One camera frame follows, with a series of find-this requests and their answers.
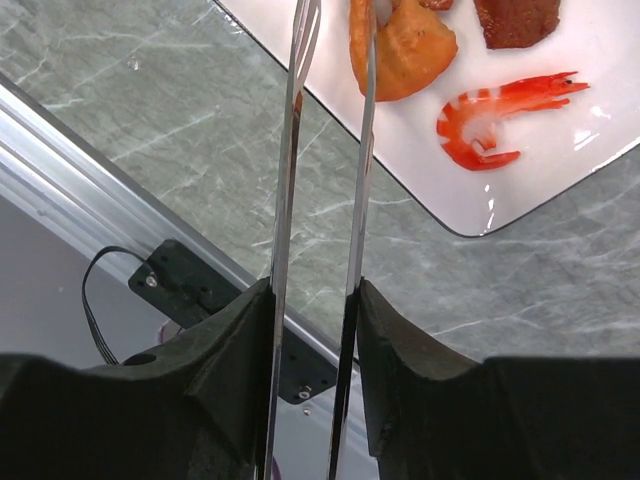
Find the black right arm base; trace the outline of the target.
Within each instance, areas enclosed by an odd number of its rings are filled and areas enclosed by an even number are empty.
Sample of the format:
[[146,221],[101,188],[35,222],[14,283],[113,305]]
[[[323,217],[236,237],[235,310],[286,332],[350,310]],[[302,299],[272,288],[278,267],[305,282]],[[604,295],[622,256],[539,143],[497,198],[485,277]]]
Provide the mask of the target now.
[[[207,265],[187,246],[164,241],[128,280],[132,292],[189,329],[225,308],[242,290]],[[310,342],[284,327],[279,396],[300,404],[336,385],[337,368]]]

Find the orange chicken wing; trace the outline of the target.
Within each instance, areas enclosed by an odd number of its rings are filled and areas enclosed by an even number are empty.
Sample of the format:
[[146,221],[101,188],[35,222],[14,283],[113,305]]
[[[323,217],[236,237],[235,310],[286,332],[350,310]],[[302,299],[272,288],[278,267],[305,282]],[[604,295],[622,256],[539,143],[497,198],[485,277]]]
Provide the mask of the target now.
[[[349,8],[349,53],[359,90],[367,93],[371,1]],[[453,62],[456,35],[426,1],[395,1],[388,23],[376,35],[376,100],[409,97],[430,85]]]

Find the brown meat slice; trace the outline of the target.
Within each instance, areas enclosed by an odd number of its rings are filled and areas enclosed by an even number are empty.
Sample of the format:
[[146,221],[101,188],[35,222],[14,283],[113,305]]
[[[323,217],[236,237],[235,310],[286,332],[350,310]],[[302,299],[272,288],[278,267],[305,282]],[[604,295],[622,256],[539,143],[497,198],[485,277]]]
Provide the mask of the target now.
[[560,23],[560,0],[476,0],[489,49],[523,49],[539,43]]

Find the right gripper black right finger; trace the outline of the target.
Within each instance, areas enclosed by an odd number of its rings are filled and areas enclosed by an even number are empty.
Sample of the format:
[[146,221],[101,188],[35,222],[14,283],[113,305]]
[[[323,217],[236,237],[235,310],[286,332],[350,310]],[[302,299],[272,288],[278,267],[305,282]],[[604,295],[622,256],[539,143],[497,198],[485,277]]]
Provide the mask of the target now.
[[370,282],[357,343],[369,450],[384,479],[635,479],[634,357],[454,351]]

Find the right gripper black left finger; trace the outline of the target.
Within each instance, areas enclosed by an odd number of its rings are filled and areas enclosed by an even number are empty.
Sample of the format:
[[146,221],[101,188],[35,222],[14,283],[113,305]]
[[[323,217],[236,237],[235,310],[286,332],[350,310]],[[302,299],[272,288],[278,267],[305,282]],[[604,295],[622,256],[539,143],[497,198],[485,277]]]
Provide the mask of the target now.
[[116,366],[1,358],[5,479],[249,479],[263,453],[271,295],[227,307]]

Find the metal food tongs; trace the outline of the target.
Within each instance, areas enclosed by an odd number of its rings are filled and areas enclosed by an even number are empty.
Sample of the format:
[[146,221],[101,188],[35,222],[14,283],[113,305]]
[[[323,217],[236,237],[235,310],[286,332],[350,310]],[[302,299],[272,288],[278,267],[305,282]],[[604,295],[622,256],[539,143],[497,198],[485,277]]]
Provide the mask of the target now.
[[327,360],[327,439],[315,447],[324,479],[353,479],[350,455],[366,437],[356,360],[371,168],[376,73],[364,83],[348,59],[345,1],[269,1],[267,51],[286,71],[270,257],[272,344],[266,427],[255,475],[271,479],[285,420],[277,404],[292,331]]

